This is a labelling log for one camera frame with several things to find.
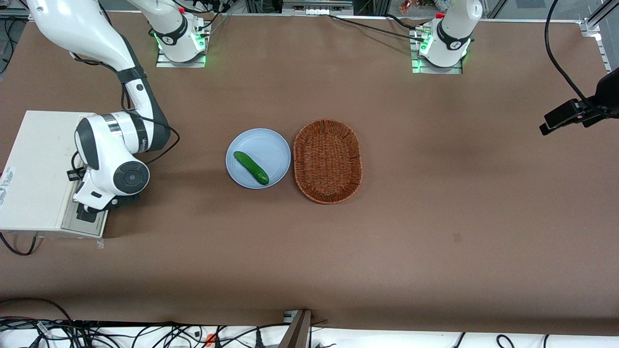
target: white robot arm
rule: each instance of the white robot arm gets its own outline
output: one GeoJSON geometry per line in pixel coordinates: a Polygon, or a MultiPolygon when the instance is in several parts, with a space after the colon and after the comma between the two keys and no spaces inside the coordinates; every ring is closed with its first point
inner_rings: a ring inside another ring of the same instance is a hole
{"type": "Polygon", "coordinates": [[[422,45],[420,53],[436,66],[456,65],[466,54],[470,34],[482,14],[479,0],[452,0],[444,18],[435,18],[426,24],[431,27],[431,36],[422,45]]]}
{"type": "Polygon", "coordinates": [[[185,62],[205,50],[204,19],[186,13],[172,0],[127,0],[148,19],[169,60],[185,62]]]}
{"type": "Polygon", "coordinates": [[[165,115],[129,42],[106,21],[97,0],[28,0],[28,6],[50,41],[112,68],[136,106],[85,117],[75,132],[86,171],[74,200],[89,212],[115,207],[148,183],[148,168],[132,154],[165,146],[170,138],[165,115]]]}

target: light blue plate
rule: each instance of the light blue plate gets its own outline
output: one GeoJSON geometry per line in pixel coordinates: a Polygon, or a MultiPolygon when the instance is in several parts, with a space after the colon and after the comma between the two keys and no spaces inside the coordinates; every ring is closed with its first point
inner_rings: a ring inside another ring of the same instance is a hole
{"type": "Polygon", "coordinates": [[[290,167],[290,147],[286,139],[277,132],[266,128],[254,128],[241,133],[232,141],[226,154],[226,168],[239,185],[251,189],[267,188],[280,181],[290,167]],[[261,185],[242,166],[234,151],[246,153],[269,176],[269,184],[261,185]]]}

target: power cord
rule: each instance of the power cord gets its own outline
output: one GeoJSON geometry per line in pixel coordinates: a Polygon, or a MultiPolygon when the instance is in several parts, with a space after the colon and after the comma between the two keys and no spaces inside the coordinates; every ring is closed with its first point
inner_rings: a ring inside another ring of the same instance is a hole
{"type": "Polygon", "coordinates": [[[215,16],[213,17],[213,19],[206,21],[207,22],[206,24],[204,24],[201,27],[198,27],[197,29],[198,30],[202,30],[202,29],[208,27],[209,25],[213,24],[213,22],[215,22],[215,19],[217,19],[217,16],[219,16],[220,14],[221,14],[221,12],[216,13],[215,16]]]}
{"type": "Polygon", "coordinates": [[[4,73],[6,69],[9,67],[9,63],[11,62],[11,59],[13,58],[13,54],[15,53],[15,45],[17,44],[17,41],[11,38],[11,29],[13,29],[13,25],[15,25],[15,23],[17,22],[26,22],[26,20],[17,18],[17,17],[9,17],[4,21],[4,32],[6,33],[7,38],[9,38],[9,44],[11,46],[11,55],[9,55],[8,59],[3,59],[3,61],[5,62],[5,65],[4,65],[4,68],[0,71],[0,75],[4,73]],[[6,24],[10,20],[12,20],[12,22],[7,28],[6,24]]]}
{"type": "Polygon", "coordinates": [[[394,35],[394,36],[397,36],[397,37],[403,37],[403,38],[407,38],[407,39],[409,39],[409,40],[414,40],[414,41],[423,42],[423,39],[422,39],[422,38],[418,38],[418,37],[413,37],[413,36],[410,36],[410,35],[404,35],[404,34],[399,34],[399,33],[390,32],[390,31],[385,30],[385,29],[380,29],[380,28],[372,27],[372,26],[370,26],[370,25],[365,25],[365,24],[363,24],[363,23],[353,22],[352,20],[348,20],[348,19],[345,19],[345,18],[340,18],[340,17],[335,16],[335,15],[330,15],[330,14],[321,14],[321,15],[326,15],[326,16],[331,17],[331,18],[333,18],[333,19],[337,19],[337,20],[341,20],[341,21],[346,22],[346,23],[350,23],[350,24],[358,25],[358,26],[360,26],[360,27],[364,27],[364,28],[372,29],[372,30],[375,30],[375,31],[377,31],[377,32],[381,32],[381,33],[385,33],[385,34],[389,34],[389,35],[394,35]]]}
{"type": "Polygon", "coordinates": [[[83,179],[84,178],[84,167],[76,168],[77,155],[79,155],[78,151],[76,151],[75,154],[73,154],[73,156],[71,157],[71,168],[73,169],[73,172],[75,172],[77,177],[79,177],[80,179],[83,179]]]}
{"type": "Polygon", "coordinates": [[[496,337],[496,345],[498,345],[501,348],[506,348],[504,345],[501,344],[501,338],[505,338],[509,342],[509,345],[511,345],[511,348],[515,348],[514,347],[514,342],[512,342],[509,339],[509,337],[505,336],[504,334],[497,335],[497,337],[496,337]]]}
{"type": "MultiPolygon", "coordinates": [[[[45,298],[38,298],[38,297],[19,297],[19,298],[10,298],[8,300],[3,300],[0,301],[0,305],[3,305],[5,303],[9,303],[9,302],[19,302],[19,301],[34,301],[34,302],[43,302],[43,303],[47,303],[49,305],[52,305],[54,307],[56,307],[66,318],[69,322],[73,322],[73,319],[71,319],[71,317],[69,316],[69,313],[67,313],[67,311],[59,304],[57,304],[54,301],[51,300],[47,300],[45,298]]],[[[86,330],[85,328],[81,327],[81,326],[73,326],[73,328],[75,329],[75,331],[80,331],[82,333],[82,337],[84,338],[86,347],[88,348],[93,348],[92,347],[92,340],[88,339],[88,335],[86,334],[86,330]]],[[[39,331],[39,336],[44,339],[46,342],[49,338],[47,338],[45,336],[45,334],[41,331],[39,331]]]]}
{"type": "Polygon", "coordinates": [[[19,0],[19,2],[26,8],[26,10],[30,11],[30,8],[28,7],[28,5],[26,5],[25,2],[23,2],[22,0],[19,0]]]}
{"type": "Polygon", "coordinates": [[[167,149],[165,149],[161,154],[157,155],[154,159],[149,160],[148,162],[145,162],[144,164],[149,165],[151,163],[153,163],[154,161],[160,159],[163,157],[163,155],[167,154],[170,150],[172,150],[174,148],[174,146],[176,146],[178,144],[178,142],[181,140],[181,135],[178,134],[178,132],[172,128],[170,125],[165,124],[163,122],[159,122],[156,120],[153,120],[152,118],[146,118],[143,117],[142,115],[138,115],[137,113],[132,113],[131,111],[129,111],[130,109],[130,99],[129,99],[129,92],[127,91],[127,87],[123,84],[123,92],[121,94],[121,100],[120,100],[120,105],[123,108],[123,111],[130,114],[130,115],[136,115],[137,117],[141,118],[144,121],[148,121],[148,122],[152,122],[154,124],[158,124],[161,127],[167,128],[169,129],[172,133],[174,133],[176,135],[176,141],[167,149]]]}
{"type": "Polygon", "coordinates": [[[273,327],[273,326],[283,326],[283,325],[290,325],[290,324],[282,324],[282,323],[277,323],[277,324],[269,324],[269,325],[256,326],[254,329],[247,330],[247,331],[245,331],[244,333],[241,333],[241,334],[239,334],[239,335],[236,335],[235,337],[233,337],[233,338],[231,338],[231,339],[226,339],[226,341],[228,341],[228,342],[226,342],[226,343],[222,344],[222,346],[221,346],[221,347],[217,347],[217,348],[224,348],[225,346],[229,345],[231,342],[234,342],[234,341],[236,341],[237,339],[239,339],[239,338],[241,338],[241,337],[243,337],[243,336],[245,336],[245,335],[247,335],[247,334],[250,334],[250,333],[252,333],[252,332],[254,332],[254,331],[257,331],[257,330],[260,330],[260,329],[271,328],[271,327],[273,327]]]}
{"type": "Polygon", "coordinates": [[[262,333],[260,332],[260,329],[256,330],[256,346],[255,346],[255,348],[265,348],[264,347],[264,343],[262,342],[262,333]]]}
{"type": "Polygon", "coordinates": [[[603,111],[602,109],[600,109],[600,108],[596,107],[595,105],[593,105],[593,103],[591,103],[591,101],[589,101],[589,99],[587,97],[585,97],[584,94],[582,94],[581,90],[578,88],[578,86],[576,86],[574,81],[572,81],[572,79],[569,78],[569,75],[565,72],[565,70],[563,70],[563,68],[556,61],[554,54],[552,54],[552,50],[550,49],[550,39],[549,39],[549,33],[548,32],[549,32],[549,28],[550,28],[550,19],[552,18],[552,13],[554,12],[556,4],[558,2],[559,2],[559,0],[554,0],[552,2],[552,5],[550,5],[550,9],[548,10],[548,17],[546,17],[546,24],[544,26],[544,31],[543,31],[543,33],[544,33],[544,43],[546,45],[546,53],[548,53],[548,57],[550,58],[550,61],[555,66],[556,70],[563,76],[565,81],[567,81],[569,86],[572,87],[574,92],[576,92],[576,94],[582,100],[582,102],[585,105],[587,105],[591,110],[593,110],[596,113],[598,113],[598,114],[600,114],[600,115],[602,115],[604,117],[607,117],[607,118],[619,118],[619,115],[613,115],[611,113],[607,113],[606,111],[603,111]]]}
{"type": "Polygon", "coordinates": [[[453,348],[459,348],[460,347],[460,343],[462,343],[462,339],[464,338],[464,335],[466,335],[466,332],[460,334],[460,337],[458,338],[458,341],[456,342],[456,344],[454,345],[453,348]]]}
{"type": "MultiPolygon", "coordinates": [[[[544,335],[543,337],[543,348],[546,348],[546,342],[548,341],[548,337],[550,335],[544,335]]],[[[514,342],[512,342],[509,337],[505,336],[504,334],[500,334],[496,336],[496,345],[498,345],[500,348],[515,348],[514,347],[514,342]],[[507,342],[509,343],[510,347],[505,347],[504,345],[501,344],[501,338],[504,338],[507,340],[507,342]]]]}
{"type": "Polygon", "coordinates": [[[13,249],[13,247],[9,244],[9,242],[6,240],[6,238],[4,238],[4,235],[2,234],[2,232],[0,232],[0,240],[2,240],[2,243],[4,244],[4,246],[6,246],[6,248],[11,253],[14,253],[15,255],[18,255],[18,256],[30,256],[35,251],[35,244],[37,244],[37,235],[34,235],[34,237],[32,237],[32,244],[30,244],[30,248],[25,253],[21,252],[21,251],[19,251],[17,249],[13,249]]]}
{"type": "Polygon", "coordinates": [[[408,24],[404,23],[403,21],[401,21],[400,18],[398,18],[398,17],[396,17],[396,16],[394,16],[392,14],[386,14],[384,16],[386,18],[391,18],[392,20],[395,20],[399,25],[401,25],[401,26],[403,26],[403,27],[405,27],[407,29],[415,30],[415,26],[414,25],[408,25],[408,24]]]}

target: wicker basket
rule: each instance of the wicker basket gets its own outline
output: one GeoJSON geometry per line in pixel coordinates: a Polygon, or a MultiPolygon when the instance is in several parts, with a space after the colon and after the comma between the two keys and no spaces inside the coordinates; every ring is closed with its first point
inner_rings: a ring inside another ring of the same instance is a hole
{"type": "Polygon", "coordinates": [[[335,204],[357,192],[363,177],[357,136],[335,120],[317,120],[295,138],[295,179],[312,201],[335,204]]]}

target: table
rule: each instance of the table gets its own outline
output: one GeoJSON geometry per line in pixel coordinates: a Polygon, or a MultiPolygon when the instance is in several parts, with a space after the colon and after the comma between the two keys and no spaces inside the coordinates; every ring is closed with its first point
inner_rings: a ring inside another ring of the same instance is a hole
{"type": "MultiPolygon", "coordinates": [[[[145,18],[111,18],[183,138],[150,166],[140,203],[110,213],[104,249],[0,252],[0,298],[45,297],[89,320],[258,325],[307,307],[338,328],[619,333],[619,123],[540,135],[574,97],[543,24],[481,22],[464,75],[429,76],[411,73],[407,40],[328,17],[233,16],[204,69],[156,69],[145,18]],[[292,171],[259,191],[228,177],[239,133],[292,144],[318,118],[360,140],[363,184],[348,201],[311,202],[292,171]]],[[[575,24],[551,37],[592,94],[605,74],[595,40],[575,24]]],[[[113,74],[28,24],[0,84],[0,162],[26,110],[106,113],[119,100],[113,74]]]]}

